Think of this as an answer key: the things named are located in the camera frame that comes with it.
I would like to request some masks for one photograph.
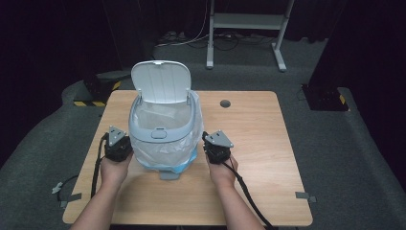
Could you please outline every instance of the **white metal stand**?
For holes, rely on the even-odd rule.
[[[206,67],[208,69],[213,69],[214,67],[214,28],[274,30],[280,32],[278,34],[277,42],[272,43],[272,50],[274,52],[280,71],[285,72],[286,65],[284,64],[280,48],[295,0],[288,1],[289,2],[287,4],[287,9],[284,15],[266,15],[243,13],[214,13],[214,0],[212,0],[210,8],[209,44],[207,47]]]

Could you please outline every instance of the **open lid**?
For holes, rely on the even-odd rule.
[[[131,70],[135,89],[144,102],[185,102],[191,89],[191,73],[182,63],[168,60],[139,62]]]

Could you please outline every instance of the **person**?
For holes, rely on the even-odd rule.
[[[113,162],[106,158],[101,161],[101,187],[83,209],[71,229],[109,229],[116,196],[127,176],[132,155],[129,154],[123,162]],[[211,164],[208,159],[207,162],[211,180],[223,207],[227,229],[264,229],[237,192],[235,175],[224,165]],[[226,164],[237,171],[238,162],[233,155],[226,161]]]

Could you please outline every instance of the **forearm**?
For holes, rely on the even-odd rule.
[[[109,229],[118,191],[117,188],[101,187],[71,229]]]
[[[217,188],[229,230],[261,229],[263,226],[234,187]]]

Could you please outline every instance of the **table top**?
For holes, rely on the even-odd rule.
[[[205,130],[219,129],[234,147],[238,173],[252,199],[274,226],[308,226],[312,215],[306,199],[296,198],[304,186],[290,144],[277,95],[270,91],[196,91],[200,97]],[[84,160],[63,221],[73,223],[90,199],[99,142],[109,126],[128,129],[133,90],[114,91],[107,103],[94,140]],[[228,100],[230,107],[220,106]],[[178,180],[164,181],[133,158],[128,177],[117,197],[113,223],[159,225],[225,225],[220,201],[209,176],[200,141],[198,156]],[[245,198],[238,182],[236,188]]]

